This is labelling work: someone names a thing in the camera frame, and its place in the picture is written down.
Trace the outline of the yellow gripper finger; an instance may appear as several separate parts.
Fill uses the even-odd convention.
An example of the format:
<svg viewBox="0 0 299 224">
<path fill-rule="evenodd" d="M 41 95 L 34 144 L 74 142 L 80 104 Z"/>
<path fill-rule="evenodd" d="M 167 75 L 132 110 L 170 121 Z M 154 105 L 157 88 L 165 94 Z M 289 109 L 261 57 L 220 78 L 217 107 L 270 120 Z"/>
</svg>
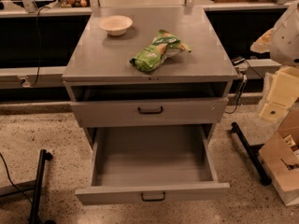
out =
<svg viewBox="0 0 299 224">
<path fill-rule="evenodd" d="M 256 53 L 266 53 L 271 48 L 271 36 L 273 29 L 269 29 L 263 35 L 261 35 L 255 42 L 250 46 L 250 50 Z"/>
</svg>

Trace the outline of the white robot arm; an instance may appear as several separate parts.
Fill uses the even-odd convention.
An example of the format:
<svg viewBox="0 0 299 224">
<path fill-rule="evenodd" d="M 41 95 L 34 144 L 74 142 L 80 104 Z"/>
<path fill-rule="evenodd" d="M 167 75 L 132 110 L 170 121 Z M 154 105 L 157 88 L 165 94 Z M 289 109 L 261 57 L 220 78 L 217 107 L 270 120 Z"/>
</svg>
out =
<svg viewBox="0 0 299 224">
<path fill-rule="evenodd" d="M 299 0 L 288 6 L 274 27 L 253 42 L 250 50 L 268 52 L 281 65 L 299 65 Z"/>
</svg>

